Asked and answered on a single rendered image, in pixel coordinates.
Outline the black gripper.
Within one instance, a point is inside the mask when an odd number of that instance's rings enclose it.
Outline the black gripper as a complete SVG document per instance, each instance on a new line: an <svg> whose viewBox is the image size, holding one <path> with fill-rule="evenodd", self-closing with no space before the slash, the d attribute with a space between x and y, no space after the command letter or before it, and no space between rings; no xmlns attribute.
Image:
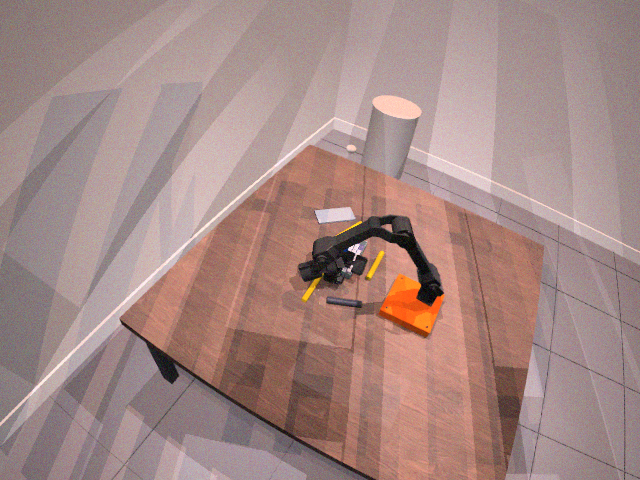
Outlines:
<svg viewBox="0 0 640 480"><path fill-rule="evenodd" d="M351 265L353 265L351 269L352 273L357 274L359 276L363 274L366 264L368 262L368 259L366 257L357 255L355 258L355 261L353 261L355 257L355 253L349 250L347 252L344 252L344 251L340 252L338 256L342 257L346 268L350 268Z"/></svg>

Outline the dark grey cylinder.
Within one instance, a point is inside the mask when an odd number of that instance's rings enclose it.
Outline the dark grey cylinder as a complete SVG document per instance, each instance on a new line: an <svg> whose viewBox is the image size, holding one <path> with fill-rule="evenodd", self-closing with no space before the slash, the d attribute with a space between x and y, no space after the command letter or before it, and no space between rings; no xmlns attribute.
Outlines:
<svg viewBox="0 0 640 480"><path fill-rule="evenodd" d="M333 298L333 297L327 297L327 303L339 304L339 305L345 305L345 306L352 306L352 307L358 307L358 308L361 308L362 301L360 301L360 300L353 300L353 299L347 299L347 298Z"/></svg>

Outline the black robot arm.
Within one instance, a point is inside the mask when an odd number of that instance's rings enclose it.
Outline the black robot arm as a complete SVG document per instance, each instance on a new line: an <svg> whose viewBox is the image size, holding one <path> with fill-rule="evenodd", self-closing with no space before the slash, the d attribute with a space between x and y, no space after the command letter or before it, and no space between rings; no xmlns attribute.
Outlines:
<svg viewBox="0 0 640 480"><path fill-rule="evenodd" d="M381 227L385 224L392 225L393 233ZM367 221L336 236L325 236L315 240L313 260L300 263L298 267L302 280L307 282L321 278L324 273L325 281L341 285L344 281L341 271L345 268L345 264L342 257L338 256L339 253L373 236L406 249L417 266L418 283L421 285L416 299L427 306L433 306L436 298L444 295L438 269L423 254L414 237L410 219L407 216L394 214L371 216ZM340 272L338 272L339 269Z"/></svg>

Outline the white flat rectangular slab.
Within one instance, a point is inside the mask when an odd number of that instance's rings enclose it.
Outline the white flat rectangular slab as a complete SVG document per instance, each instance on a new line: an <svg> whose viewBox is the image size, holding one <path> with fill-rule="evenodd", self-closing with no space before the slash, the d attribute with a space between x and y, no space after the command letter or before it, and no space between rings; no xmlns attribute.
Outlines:
<svg viewBox="0 0 640 480"><path fill-rule="evenodd" d="M355 221L356 218L350 207L314 210L319 224Z"/></svg>

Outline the grey keyboard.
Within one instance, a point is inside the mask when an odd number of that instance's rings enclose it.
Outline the grey keyboard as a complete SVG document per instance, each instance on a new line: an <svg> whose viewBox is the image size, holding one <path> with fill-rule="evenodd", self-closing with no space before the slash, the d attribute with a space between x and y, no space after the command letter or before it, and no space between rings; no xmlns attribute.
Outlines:
<svg viewBox="0 0 640 480"><path fill-rule="evenodd" d="M363 254L363 252L364 252L364 250L365 250L365 248L366 248L366 246L367 246L367 243L368 243L367 241L362 241L362 242L360 242L360 243L358 243L358 244L356 244L356 245L354 245L354 246L352 246L352 247L348 248L348 250L349 250L349 251L351 251L351 252L354 252L354 253L355 253L355 257L354 257L354 260L353 260L353 261L355 261L355 258L356 258L356 256L357 256L357 255L361 255L361 256L362 256L362 254ZM345 267L345 268L343 268L343 270L341 271L342 275L344 275L344 277L345 277L345 278L347 278L347 279L350 279L350 278L351 278L351 276L352 276L352 274L353 274L353 273L351 272L352 267L353 267L353 265L351 265L351 267L350 267L350 268L346 268L346 267Z"/></svg>

